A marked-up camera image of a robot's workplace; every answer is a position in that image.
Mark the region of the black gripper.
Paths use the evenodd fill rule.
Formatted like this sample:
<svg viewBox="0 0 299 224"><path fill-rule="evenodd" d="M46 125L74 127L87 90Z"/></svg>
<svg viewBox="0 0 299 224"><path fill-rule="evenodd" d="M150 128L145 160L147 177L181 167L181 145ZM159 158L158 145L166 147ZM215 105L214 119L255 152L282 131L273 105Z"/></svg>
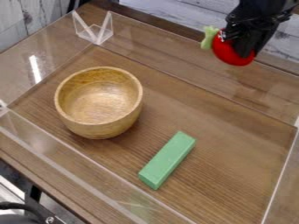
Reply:
<svg viewBox="0 0 299 224"><path fill-rule="evenodd" d="M257 55L273 38L277 27L293 16L299 0L239 0L226 17L225 39L235 39L241 58Z"/></svg>

